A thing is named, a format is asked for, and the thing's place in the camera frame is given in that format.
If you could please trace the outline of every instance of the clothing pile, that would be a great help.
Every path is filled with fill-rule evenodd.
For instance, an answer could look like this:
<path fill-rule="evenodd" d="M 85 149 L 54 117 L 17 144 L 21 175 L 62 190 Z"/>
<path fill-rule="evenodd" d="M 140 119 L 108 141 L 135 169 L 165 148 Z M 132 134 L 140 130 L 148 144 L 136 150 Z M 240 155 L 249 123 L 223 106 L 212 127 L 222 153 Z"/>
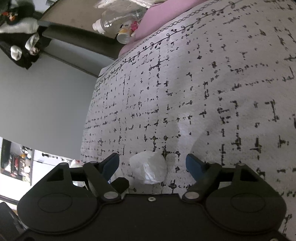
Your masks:
<path fill-rule="evenodd" d="M 32 16 L 34 6 L 24 3 L 1 13 L 4 23 L 0 26 L 0 49 L 18 66 L 29 69 L 39 58 L 39 53 L 50 43 L 42 36 L 45 27 L 39 27 Z"/>

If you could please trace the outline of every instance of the plastic water bottle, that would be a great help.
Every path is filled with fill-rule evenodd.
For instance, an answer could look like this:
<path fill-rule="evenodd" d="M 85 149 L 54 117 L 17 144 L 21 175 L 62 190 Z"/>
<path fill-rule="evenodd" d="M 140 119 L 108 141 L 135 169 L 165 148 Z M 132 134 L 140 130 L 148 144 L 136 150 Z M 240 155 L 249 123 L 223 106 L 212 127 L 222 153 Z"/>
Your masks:
<path fill-rule="evenodd" d="M 140 21 L 146 11 L 147 9 L 144 7 L 126 13 L 106 10 L 103 12 L 102 17 L 93 24 L 93 29 L 100 34 L 104 34 L 105 32 L 109 34 L 117 34 L 124 23 L 129 20 Z"/>

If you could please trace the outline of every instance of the screw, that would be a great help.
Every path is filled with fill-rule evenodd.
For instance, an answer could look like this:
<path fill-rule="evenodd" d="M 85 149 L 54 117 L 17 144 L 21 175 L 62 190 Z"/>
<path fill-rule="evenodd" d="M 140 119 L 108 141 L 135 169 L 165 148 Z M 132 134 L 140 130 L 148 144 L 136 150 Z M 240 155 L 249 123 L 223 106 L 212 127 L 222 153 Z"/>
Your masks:
<path fill-rule="evenodd" d="M 197 199 L 200 195 L 197 192 L 187 192 L 185 193 L 185 197 L 187 199 Z"/>
<path fill-rule="evenodd" d="M 104 198 L 106 198 L 106 199 L 115 199 L 115 198 L 117 198 L 118 197 L 118 193 L 117 192 L 106 192 L 105 194 L 104 194 Z"/>
<path fill-rule="evenodd" d="M 149 197 L 149 198 L 148 198 L 148 201 L 150 201 L 150 202 L 154 202 L 154 201 L 156 201 L 156 198 L 155 198 L 155 197 Z"/>

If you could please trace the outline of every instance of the small bottle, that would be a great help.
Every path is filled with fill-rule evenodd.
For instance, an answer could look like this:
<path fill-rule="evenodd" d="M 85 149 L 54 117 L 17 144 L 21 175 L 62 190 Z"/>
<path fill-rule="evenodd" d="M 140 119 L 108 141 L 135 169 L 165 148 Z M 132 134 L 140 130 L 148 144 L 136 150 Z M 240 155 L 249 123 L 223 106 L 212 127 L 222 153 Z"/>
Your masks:
<path fill-rule="evenodd" d="M 130 42 L 131 34 L 133 33 L 131 29 L 131 25 L 133 22 L 133 20 L 129 20 L 121 26 L 117 35 L 117 41 L 121 44 L 128 44 Z"/>
<path fill-rule="evenodd" d="M 139 8 L 131 12 L 118 13 L 112 10 L 103 12 L 102 17 L 93 24 L 93 29 L 100 34 L 105 32 L 117 34 L 120 27 L 127 21 L 140 21 L 146 12 L 146 8 Z"/>

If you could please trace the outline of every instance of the crumpled plastic bag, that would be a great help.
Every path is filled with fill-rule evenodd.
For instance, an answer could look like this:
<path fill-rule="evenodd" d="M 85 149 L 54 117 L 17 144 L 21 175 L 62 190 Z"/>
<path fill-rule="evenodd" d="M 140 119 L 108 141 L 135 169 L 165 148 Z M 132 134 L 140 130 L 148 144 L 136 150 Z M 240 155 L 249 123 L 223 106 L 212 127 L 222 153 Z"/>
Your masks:
<path fill-rule="evenodd" d="M 143 151 L 129 160 L 133 175 L 142 184 L 156 184 L 165 180 L 167 164 L 159 152 Z"/>
<path fill-rule="evenodd" d="M 130 11 L 139 8 L 139 6 L 150 8 L 159 0 L 100 0 L 94 6 L 95 8 L 108 8 L 117 12 Z"/>

